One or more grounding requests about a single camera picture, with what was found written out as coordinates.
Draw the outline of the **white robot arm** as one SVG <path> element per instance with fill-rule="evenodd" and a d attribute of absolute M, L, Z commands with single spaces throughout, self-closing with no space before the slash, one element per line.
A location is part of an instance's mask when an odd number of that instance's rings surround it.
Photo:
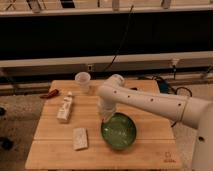
<path fill-rule="evenodd" d="M 121 75 L 114 74 L 98 88 L 99 113 L 108 120 L 116 104 L 132 106 L 197 130 L 191 171 L 213 171 L 213 101 L 189 96 L 135 91 L 124 87 Z"/>

